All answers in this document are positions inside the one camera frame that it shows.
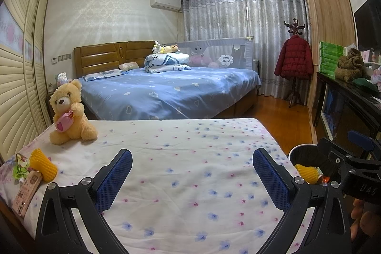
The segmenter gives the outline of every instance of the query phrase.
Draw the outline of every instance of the bed frame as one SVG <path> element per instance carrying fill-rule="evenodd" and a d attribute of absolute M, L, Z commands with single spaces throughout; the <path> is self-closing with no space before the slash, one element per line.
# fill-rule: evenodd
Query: bed frame
<path fill-rule="evenodd" d="M 152 53 L 154 41 L 110 42 L 86 45 L 74 49 L 76 78 L 91 73 L 117 69 L 119 65 L 135 61 L 139 67 L 144 66 L 147 55 Z M 234 105 L 216 115 L 215 119 L 239 118 L 253 107 L 257 100 L 258 90 L 247 93 Z M 83 103 L 85 113 L 90 120 L 97 120 L 96 115 Z"/>

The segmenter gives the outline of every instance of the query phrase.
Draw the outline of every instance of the yellow teddy bear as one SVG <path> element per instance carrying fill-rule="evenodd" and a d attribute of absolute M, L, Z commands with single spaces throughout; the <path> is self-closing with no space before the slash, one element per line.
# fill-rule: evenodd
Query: yellow teddy bear
<path fill-rule="evenodd" d="M 64 144 L 70 139 L 94 140 L 98 137 L 81 104 L 81 87 L 78 80 L 73 80 L 61 85 L 51 96 L 50 105 L 56 113 L 53 117 L 56 130 L 50 134 L 52 144 Z"/>
<path fill-rule="evenodd" d="M 174 53 L 179 52 L 179 48 L 177 44 L 175 45 L 167 45 L 165 47 L 161 46 L 161 44 L 155 41 L 154 47 L 152 48 L 153 54 L 163 54 L 163 53 Z"/>

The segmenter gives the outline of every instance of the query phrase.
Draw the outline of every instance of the wallpaper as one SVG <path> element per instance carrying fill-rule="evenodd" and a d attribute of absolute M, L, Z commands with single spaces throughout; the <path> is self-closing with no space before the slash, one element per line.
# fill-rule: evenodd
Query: wallpaper
<path fill-rule="evenodd" d="M 32 49 L 32 45 L 28 42 L 28 41 L 26 41 L 25 40 L 25 59 L 27 60 L 27 61 L 32 61 L 32 53 L 33 53 L 33 49 Z"/>
<path fill-rule="evenodd" d="M 51 64 L 53 57 L 75 47 L 129 40 L 176 42 L 183 33 L 182 13 L 151 8 L 150 0 L 49 0 L 43 51 L 47 83 L 64 71 L 75 77 L 74 59 Z"/>
<path fill-rule="evenodd" d="M 22 55 L 23 32 L 3 2 L 0 5 L 0 44 Z"/>
<path fill-rule="evenodd" d="M 34 62 L 35 63 L 39 63 L 39 64 L 42 64 L 42 55 L 41 55 L 41 52 L 39 49 L 37 49 L 36 46 L 34 46 Z"/>

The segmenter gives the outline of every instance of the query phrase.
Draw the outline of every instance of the white floral bedsheet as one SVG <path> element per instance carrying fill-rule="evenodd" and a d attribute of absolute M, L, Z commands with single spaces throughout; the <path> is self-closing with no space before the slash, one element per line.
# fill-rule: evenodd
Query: white floral bedsheet
<path fill-rule="evenodd" d="M 264 147 L 297 172 L 258 120 L 92 123 L 100 133 L 95 142 L 55 146 L 49 127 L 21 153 L 41 148 L 58 167 L 55 182 L 67 186 L 93 177 L 120 149 L 129 149 L 133 168 L 103 215 L 131 254 L 256 253 L 283 215 L 253 168 L 253 152 Z M 9 161 L 0 167 L 0 180 L 0 195 L 11 206 L 19 185 Z M 23 222 L 33 237 L 45 189 L 40 186 Z M 74 216 L 89 251 L 97 253 L 77 210 Z M 298 249 L 311 216 L 309 210 L 289 253 Z"/>

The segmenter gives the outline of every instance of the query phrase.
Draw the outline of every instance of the teddy bear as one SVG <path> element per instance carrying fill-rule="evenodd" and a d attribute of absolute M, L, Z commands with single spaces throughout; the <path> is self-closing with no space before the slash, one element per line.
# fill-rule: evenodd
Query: teddy bear
<path fill-rule="evenodd" d="M 78 80 L 58 87 L 50 98 L 55 115 L 56 130 L 50 133 L 50 142 L 60 145 L 70 139 L 95 140 L 98 132 L 89 123 L 81 104 L 82 85 Z"/>

